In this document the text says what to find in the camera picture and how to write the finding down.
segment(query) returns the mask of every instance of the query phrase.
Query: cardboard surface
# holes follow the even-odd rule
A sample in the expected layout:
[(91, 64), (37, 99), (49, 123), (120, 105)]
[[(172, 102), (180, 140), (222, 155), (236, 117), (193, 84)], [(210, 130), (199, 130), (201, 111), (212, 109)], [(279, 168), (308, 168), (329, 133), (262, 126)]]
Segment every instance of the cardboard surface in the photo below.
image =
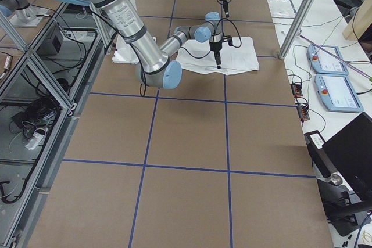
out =
[[(74, 163), (63, 163), (29, 247), (332, 247), (267, 1), (234, 1), (231, 20), (253, 38), (261, 70), (184, 71), (177, 89), (140, 98), (134, 66), (108, 56), (65, 155)], [(136, 3), (161, 39), (221, 12), (216, 0)], [(121, 233), (107, 237), (112, 226)]]
[(28, 248), (122, 247), (130, 236), (141, 171), (62, 163)]
[(259, 57), (259, 71), (226, 77), (227, 99), (236, 102), (294, 105), (282, 60)]
[(224, 104), (159, 100), (148, 163), (227, 168)]
[(234, 247), (332, 248), (315, 179), (231, 175)]
[(154, 102), (91, 95), (65, 157), (143, 163)]
[(132, 247), (229, 247), (226, 176), (148, 169)]
[(231, 169), (314, 175), (294, 107), (228, 104)]

